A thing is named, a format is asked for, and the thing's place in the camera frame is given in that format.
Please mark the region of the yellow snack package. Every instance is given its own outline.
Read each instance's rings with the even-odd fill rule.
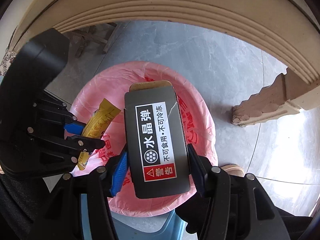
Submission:
[[[112,120],[121,112],[105,98],[101,102],[99,109],[94,112],[89,122],[82,131],[82,136],[101,139]],[[79,170],[83,171],[87,165],[89,152],[81,152],[78,158]]]

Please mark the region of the pink trash bag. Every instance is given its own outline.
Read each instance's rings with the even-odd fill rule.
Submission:
[[[106,98],[121,109],[121,113],[111,122],[102,139],[106,146],[95,150],[87,167],[73,170],[74,176],[90,173],[96,167],[105,165],[112,156],[119,155],[126,143],[124,131],[124,94],[132,84],[145,81],[168,80],[178,96],[178,103],[187,143],[192,143],[199,155],[207,157],[211,164],[218,165],[214,148],[215,128],[211,114],[196,88],[183,76],[168,67],[143,61],[132,61],[110,67],[89,81],[72,104],[71,112],[79,121],[87,123],[93,112]],[[151,217],[167,213],[196,193],[190,176],[191,189],[180,195],[153,199],[138,199],[134,193],[130,170],[125,177],[121,191],[109,198],[110,210],[132,217]]]

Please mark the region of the circular icon with dots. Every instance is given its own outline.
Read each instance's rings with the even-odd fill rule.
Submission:
[[[144,154],[147,163],[155,163],[158,160],[158,153],[154,150],[147,150]]]

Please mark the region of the black box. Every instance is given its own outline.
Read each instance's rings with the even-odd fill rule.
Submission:
[[[141,89],[163,84],[164,81],[138,85]],[[187,148],[171,83],[136,91],[130,88],[124,101],[130,171],[136,196],[155,198],[189,191]]]

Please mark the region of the marble floor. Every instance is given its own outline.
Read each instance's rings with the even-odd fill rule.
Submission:
[[[104,34],[103,25],[99,35]],[[236,163],[255,174],[274,204],[308,216],[320,193],[320,110],[302,111],[254,126],[230,123],[231,108],[271,85],[286,66],[244,42],[205,28],[172,22],[132,21],[107,54],[90,43],[47,90],[68,105],[97,73],[115,64],[143,60],[185,76],[204,98],[215,122],[219,165]],[[56,178],[47,179],[50,187]],[[118,220],[142,231],[161,228],[166,216]],[[183,239],[196,239],[185,232]]]

